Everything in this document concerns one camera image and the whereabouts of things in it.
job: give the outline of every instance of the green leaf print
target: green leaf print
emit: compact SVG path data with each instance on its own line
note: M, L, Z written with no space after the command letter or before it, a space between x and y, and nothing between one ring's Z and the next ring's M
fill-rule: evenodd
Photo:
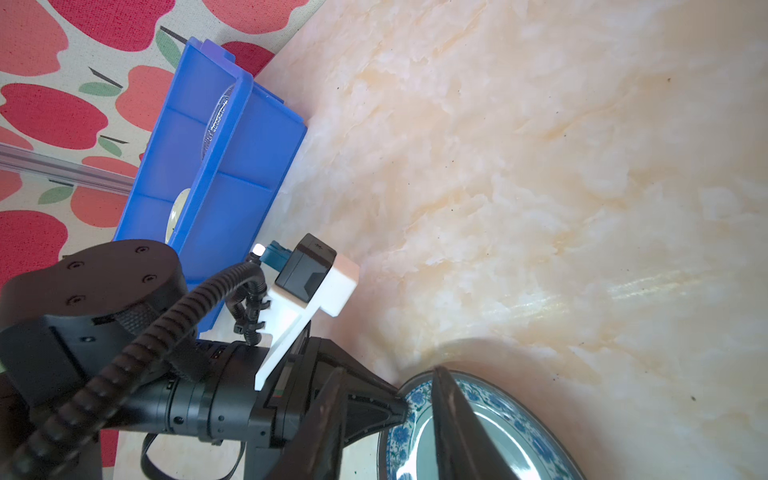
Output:
M104 137L98 138L98 144L101 145L106 151L113 154L115 157L120 157L123 154L123 151L120 150L120 147L118 147L113 141L107 140Z
M38 205L55 204L69 198L72 195L73 187L53 187L46 190L38 199Z
M119 87L100 81L89 81L87 84L80 85L78 90L84 94L97 95L99 97L114 97L119 95L121 91Z
M166 60L174 66L179 66L179 60L181 59L181 50L179 50L176 42L170 37L169 34L162 30L157 31L157 35L154 37L154 42L160 49L160 53L163 54Z

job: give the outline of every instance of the floral pattern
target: floral pattern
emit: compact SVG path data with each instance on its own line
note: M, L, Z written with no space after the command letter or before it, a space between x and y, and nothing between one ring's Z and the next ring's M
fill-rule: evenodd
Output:
M572 467L572 462L564 450L551 435L541 428L527 410L517 405L514 400L501 392L480 386L464 379L456 379L458 387L466 398L475 404L481 404L509 422L537 453L552 480L583 480L581 474ZM432 380L416 386L406 395L411 413L403 425L389 431L386 440L386 474L388 480L410 480L409 475L397 478L398 469L406 463L419 413L432 403Z

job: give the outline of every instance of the red apple print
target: red apple print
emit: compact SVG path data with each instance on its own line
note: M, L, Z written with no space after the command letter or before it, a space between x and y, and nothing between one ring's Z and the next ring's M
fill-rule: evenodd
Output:
M67 237L67 227L42 212L0 212L0 287L14 276L58 262Z
M105 468L114 467L118 456L118 435L117 430L101 430L101 466Z
M69 42L35 0L0 0L0 71L34 77L58 71L56 54Z
M83 159L83 165L101 168L102 170L133 178L136 178L136 173L139 171L139 167L134 167L128 162L112 157L86 157Z
M174 0L50 0L51 7L78 30L108 47L141 51L154 38L157 20Z
M128 72L128 88L114 106L130 123L152 131L173 79L174 74L162 68L146 65L133 67Z
M22 178L16 172L0 170L0 202L22 188Z
M261 71L266 64L270 63L274 53L261 48L259 45L246 43L244 41L230 41L221 45L224 50L235 56L235 64L247 71L254 77Z
M290 13L309 0L203 0L222 22L243 33L259 34L282 30Z
M32 144L27 141L26 138L20 137L8 128L0 127L0 142L14 147L24 148L26 150L34 150Z
M7 84L0 115L25 135L56 147L85 150L96 145L107 116L81 98L54 88Z
M77 187L70 203L72 213L93 227L116 227L128 197L92 188Z

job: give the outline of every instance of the white led light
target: white led light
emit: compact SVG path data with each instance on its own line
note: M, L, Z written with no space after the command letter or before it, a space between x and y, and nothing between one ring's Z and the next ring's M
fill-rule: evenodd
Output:
M261 243L257 243L256 245L253 246L253 250L251 250L251 251L254 254L256 254L259 257L261 257L262 255L264 255L264 252L266 251L266 247L264 245L262 245Z

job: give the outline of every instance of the marble surface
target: marble surface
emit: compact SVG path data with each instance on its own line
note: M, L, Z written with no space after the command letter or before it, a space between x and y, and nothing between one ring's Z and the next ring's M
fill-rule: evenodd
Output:
M763 0L327 0L257 79L309 127L260 239L361 265L315 334L397 384L486 378L589 479L765 478L766 25ZM216 465L195 442L164 445Z

